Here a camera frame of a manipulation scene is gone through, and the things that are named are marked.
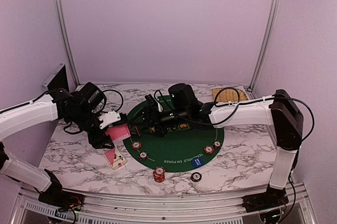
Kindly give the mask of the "triangular all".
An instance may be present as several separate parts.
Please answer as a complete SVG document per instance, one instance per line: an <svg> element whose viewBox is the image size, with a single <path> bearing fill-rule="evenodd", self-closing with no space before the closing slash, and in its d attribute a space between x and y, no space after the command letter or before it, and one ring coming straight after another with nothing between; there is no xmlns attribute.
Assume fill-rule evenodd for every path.
<svg viewBox="0 0 337 224"><path fill-rule="evenodd" d="M136 137L139 137L140 136L140 132L138 130L137 127L133 127L130 129L130 134L131 136L136 136Z"/></svg>

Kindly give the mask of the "red playing card deck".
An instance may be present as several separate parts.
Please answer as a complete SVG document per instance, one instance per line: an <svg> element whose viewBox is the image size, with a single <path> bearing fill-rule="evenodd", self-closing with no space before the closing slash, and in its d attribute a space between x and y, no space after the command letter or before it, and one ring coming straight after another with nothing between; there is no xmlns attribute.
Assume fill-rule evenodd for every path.
<svg viewBox="0 0 337 224"><path fill-rule="evenodd" d="M131 136L130 130L127 124L113 126L109 128L105 134L109 136L112 142L118 142L125 140Z"/></svg>

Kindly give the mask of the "single orange poker chip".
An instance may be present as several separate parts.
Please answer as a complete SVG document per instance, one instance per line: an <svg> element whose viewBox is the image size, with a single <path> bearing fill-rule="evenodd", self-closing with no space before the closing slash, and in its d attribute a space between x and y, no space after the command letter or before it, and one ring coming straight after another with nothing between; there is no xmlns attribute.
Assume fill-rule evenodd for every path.
<svg viewBox="0 0 337 224"><path fill-rule="evenodd" d="M140 149L141 147L142 147L142 144L139 141L132 142L133 149Z"/></svg>

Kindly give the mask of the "orange poker chip stack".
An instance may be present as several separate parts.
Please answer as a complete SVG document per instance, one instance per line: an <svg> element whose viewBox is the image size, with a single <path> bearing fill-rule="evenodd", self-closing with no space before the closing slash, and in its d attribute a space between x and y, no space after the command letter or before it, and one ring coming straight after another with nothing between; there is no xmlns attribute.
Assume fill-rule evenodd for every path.
<svg viewBox="0 0 337 224"><path fill-rule="evenodd" d="M156 182L163 182L165 180L165 169L156 167L153 171L153 177Z"/></svg>

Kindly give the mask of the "blue small blind button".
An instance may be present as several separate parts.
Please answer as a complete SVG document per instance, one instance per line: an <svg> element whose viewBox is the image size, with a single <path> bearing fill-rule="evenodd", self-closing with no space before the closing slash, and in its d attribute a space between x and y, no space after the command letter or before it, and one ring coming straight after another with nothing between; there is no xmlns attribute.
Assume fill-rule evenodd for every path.
<svg viewBox="0 0 337 224"><path fill-rule="evenodd" d="M192 159L191 163L193 167L199 168L204 165L204 160L201 157L196 157Z"/></svg>

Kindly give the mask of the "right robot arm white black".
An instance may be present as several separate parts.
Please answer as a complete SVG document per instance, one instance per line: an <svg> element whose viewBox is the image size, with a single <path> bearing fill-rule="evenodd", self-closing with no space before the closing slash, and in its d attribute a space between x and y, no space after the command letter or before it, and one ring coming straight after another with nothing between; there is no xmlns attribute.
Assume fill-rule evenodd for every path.
<svg viewBox="0 0 337 224"><path fill-rule="evenodd" d="M259 99L202 103L191 87L179 83L168 89L171 103L162 108L165 99L157 101L146 95L147 105L129 119L138 130L163 137L169 127L189 123L200 129L224 128L238 125L273 126L276 134L277 153L268 190L261 195L261 203L272 207L281 199L288 177L295 165L302 144L303 114L283 89L274 95Z"/></svg>

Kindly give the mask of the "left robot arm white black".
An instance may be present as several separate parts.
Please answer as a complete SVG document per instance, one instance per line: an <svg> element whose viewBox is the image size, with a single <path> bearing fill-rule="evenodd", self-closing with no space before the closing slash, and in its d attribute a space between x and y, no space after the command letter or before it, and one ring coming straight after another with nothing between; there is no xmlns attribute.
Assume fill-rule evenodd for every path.
<svg viewBox="0 0 337 224"><path fill-rule="evenodd" d="M64 88L48 90L39 97L1 111L1 140L35 125L55 120L75 124L88 135L95 149L112 148L109 128L127 123L127 116L117 111L96 111L105 104L105 94L88 82L79 91ZM66 193L56 176L15 157L1 146L1 174L36 188L54 205L66 202Z"/></svg>

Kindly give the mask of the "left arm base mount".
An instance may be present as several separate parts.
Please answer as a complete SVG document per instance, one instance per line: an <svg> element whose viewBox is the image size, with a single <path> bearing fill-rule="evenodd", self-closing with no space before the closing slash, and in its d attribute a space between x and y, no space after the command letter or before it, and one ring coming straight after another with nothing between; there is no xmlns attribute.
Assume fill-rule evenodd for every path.
<svg viewBox="0 0 337 224"><path fill-rule="evenodd" d="M47 169L44 169L44 171L49 175L51 184L45 191L38 190L38 200L40 202L62 209L82 207L84 200L83 194L63 190L63 186L56 176Z"/></svg>

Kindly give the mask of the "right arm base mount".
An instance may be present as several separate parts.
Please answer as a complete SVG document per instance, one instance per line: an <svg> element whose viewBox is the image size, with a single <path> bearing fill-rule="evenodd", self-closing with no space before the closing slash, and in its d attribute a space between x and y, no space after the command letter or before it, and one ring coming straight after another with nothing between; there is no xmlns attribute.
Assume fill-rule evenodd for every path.
<svg viewBox="0 0 337 224"><path fill-rule="evenodd" d="M265 192L244 196L242 207L246 212L270 209L289 203L285 188L282 190L267 186Z"/></svg>

